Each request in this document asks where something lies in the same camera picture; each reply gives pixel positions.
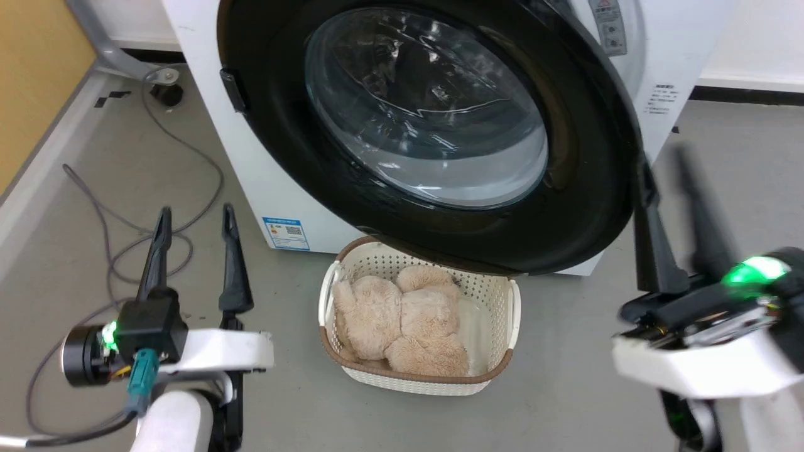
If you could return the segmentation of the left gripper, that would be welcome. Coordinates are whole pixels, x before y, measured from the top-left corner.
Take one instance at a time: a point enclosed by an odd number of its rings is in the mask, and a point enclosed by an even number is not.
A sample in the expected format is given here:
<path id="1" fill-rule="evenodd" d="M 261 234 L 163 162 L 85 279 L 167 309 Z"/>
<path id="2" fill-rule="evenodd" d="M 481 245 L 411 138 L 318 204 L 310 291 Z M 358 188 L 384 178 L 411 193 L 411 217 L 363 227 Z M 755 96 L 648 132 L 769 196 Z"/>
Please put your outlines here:
<path id="1" fill-rule="evenodd" d="M 137 301 L 147 300 L 154 288 L 166 287 L 167 257 L 172 244 L 172 209 L 163 207 L 153 229 Z M 274 365 L 274 347 L 266 332 L 241 331 L 238 315 L 254 308 L 234 207 L 223 206 L 225 243 L 223 290 L 219 295 L 220 328 L 186 331 L 183 349 L 160 345 L 124 347 L 117 339 L 117 323 L 74 327 L 62 343 L 62 373 L 75 388 L 103 386 L 132 372 L 135 358 L 146 350 L 159 373 L 195 375 L 215 372 L 264 372 Z"/>

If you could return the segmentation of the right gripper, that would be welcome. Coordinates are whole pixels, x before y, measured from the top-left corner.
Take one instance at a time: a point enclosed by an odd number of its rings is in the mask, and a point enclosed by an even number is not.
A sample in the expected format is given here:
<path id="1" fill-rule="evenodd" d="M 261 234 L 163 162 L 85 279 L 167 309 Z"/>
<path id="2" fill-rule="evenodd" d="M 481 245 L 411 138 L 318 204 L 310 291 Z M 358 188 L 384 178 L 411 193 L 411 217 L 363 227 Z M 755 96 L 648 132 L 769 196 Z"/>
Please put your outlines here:
<path id="1" fill-rule="evenodd" d="M 677 184 L 692 235 L 691 266 L 704 281 L 650 309 L 612 338 L 619 375 L 689 399 L 759 397 L 802 381 L 802 250 L 780 248 L 736 264 L 731 232 L 689 146 L 675 146 Z M 651 164 L 634 179 L 634 244 L 639 290 L 683 294 L 660 214 Z"/>

